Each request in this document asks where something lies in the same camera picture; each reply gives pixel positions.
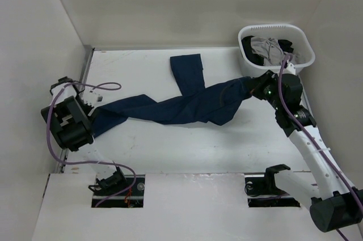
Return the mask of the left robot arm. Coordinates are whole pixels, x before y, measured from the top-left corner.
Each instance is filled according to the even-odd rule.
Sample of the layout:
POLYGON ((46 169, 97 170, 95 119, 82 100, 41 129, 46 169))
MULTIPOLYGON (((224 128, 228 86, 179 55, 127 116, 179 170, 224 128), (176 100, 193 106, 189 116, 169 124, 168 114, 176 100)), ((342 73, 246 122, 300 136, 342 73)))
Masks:
POLYGON ((105 87, 92 86, 84 99, 78 86, 81 83, 63 77, 51 85, 51 104, 41 110, 47 124, 47 136, 53 136, 60 148, 71 152, 80 151, 83 161, 97 173, 95 184, 89 186, 96 196, 121 195, 129 186, 121 167, 107 160, 96 148, 93 124, 97 112, 95 105, 103 97, 95 92, 105 87))

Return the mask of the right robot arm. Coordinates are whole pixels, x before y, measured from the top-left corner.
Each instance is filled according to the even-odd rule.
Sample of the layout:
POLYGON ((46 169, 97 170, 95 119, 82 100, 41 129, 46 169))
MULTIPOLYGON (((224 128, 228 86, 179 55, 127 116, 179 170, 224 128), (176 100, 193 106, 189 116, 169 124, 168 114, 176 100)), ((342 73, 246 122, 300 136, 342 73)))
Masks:
POLYGON ((277 124, 302 155, 316 183, 305 182, 288 166, 279 164, 266 169, 264 189, 292 196, 309 211, 321 232, 362 222, 362 190, 343 174, 324 144, 315 119, 301 105, 303 86, 299 77, 268 71, 249 79, 246 87, 252 96, 275 109, 277 124))

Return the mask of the dark blue denim trousers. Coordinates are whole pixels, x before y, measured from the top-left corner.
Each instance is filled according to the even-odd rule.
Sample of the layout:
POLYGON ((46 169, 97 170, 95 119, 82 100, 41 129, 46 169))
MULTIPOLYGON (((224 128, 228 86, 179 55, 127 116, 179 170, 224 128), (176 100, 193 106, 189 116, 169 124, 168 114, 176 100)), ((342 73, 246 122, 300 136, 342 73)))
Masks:
POLYGON ((162 125, 211 122, 222 126, 233 119, 242 101, 251 97, 247 88, 250 77, 206 87, 199 54, 173 56, 170 66, 180 96, 156 102, 142 94, 102 105, 92 123, 94 135, 98 137, 128 118, 162 125))

